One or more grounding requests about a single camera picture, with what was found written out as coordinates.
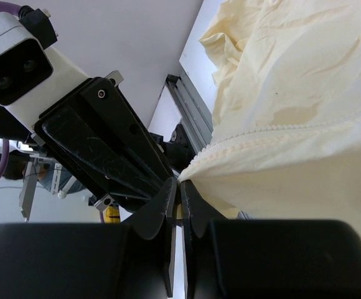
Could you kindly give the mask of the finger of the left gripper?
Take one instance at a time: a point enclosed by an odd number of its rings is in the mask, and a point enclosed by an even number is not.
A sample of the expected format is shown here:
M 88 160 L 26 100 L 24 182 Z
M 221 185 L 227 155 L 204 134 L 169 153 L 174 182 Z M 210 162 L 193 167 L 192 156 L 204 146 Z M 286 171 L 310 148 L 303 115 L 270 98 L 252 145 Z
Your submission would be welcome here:
M 135 179 L 124 177 L 129 168 L 139 181 L 149 184 L 163 184 L 172 177 L 163 153 L 110 79 L 91 79 L 80 97 L 88 124 L 108 146 L 108 153 L 103 155 L 108 176 L 134 184 Z

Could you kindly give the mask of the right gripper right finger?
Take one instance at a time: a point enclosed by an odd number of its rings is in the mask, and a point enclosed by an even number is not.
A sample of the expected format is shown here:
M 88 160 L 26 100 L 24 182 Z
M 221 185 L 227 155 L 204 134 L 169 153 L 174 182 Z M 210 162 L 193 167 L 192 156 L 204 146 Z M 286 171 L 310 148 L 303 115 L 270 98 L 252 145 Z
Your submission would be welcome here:
M 183 208 L 187 298 L 228 298 L 223 258 L 229 237 L 221 229 L 230 221 L 202 198 L 191 181 L 180 184 Z

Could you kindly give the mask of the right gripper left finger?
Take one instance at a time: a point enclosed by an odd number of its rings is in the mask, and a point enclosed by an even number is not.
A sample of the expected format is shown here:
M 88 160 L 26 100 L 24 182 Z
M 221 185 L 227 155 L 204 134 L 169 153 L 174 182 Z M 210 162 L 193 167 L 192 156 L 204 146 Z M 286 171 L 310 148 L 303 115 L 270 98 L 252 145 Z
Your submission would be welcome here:
M 177 181 L 168 179 L 145 206 L 127 219 L 136 234 L 130 258 L 135 296 L 172 296 L 176 253 Z

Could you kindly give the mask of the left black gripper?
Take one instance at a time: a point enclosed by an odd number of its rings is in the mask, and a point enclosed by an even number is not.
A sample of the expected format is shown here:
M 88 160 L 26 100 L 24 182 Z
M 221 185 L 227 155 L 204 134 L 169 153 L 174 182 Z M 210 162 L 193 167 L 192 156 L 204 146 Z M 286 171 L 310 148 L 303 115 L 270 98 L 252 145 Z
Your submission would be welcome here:
M 139 181 L 129 168 L 125 169 L 124 177 L 135 179 L 136 182 L 117 181 L 113 175 L 107 175 L 109 167 L 103 166 L 103 155 L 108 153 L 108 146 L 88 124 L 80 97 L 93 78 L 88 76 L 86 81 L 43 112 L 32 131 L 0 106 L 0 140 L 40 146 L 48 157 L 62 162 L 97 198 L 110 196 L 115 202 L 148 202 L 164 183 Z M 117 70 L 102 78 L 110 79 L 118 89 L 123 81 L 123 76 Z

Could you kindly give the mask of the cream yellow hooded jacket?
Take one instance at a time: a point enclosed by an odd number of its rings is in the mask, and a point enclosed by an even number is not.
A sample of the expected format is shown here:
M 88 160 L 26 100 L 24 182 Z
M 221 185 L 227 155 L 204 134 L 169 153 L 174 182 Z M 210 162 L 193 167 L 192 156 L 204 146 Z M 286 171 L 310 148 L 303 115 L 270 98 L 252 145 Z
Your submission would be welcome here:
M 179 179 L 222 211 L 361 233 L 361 1 L 225 1 L 200 43 L 212 140 Z

